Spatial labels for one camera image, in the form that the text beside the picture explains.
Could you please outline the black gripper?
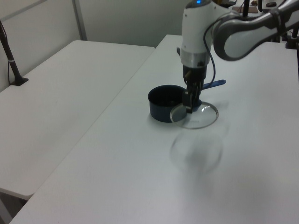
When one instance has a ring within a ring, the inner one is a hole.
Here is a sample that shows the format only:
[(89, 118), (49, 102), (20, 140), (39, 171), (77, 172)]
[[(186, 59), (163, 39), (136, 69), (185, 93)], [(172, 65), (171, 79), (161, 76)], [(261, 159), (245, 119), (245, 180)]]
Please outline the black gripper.
[(193, 108), (201, 106), (200, 94), (203, 90), (204, 80), (206, 78), (207, 66), (199, 68), (189, 68), (183, 66), (183, 79), (188, 90), (185, 90), (182, 94), (182, 104), (186, 108), (187, 113), (192, 113)]

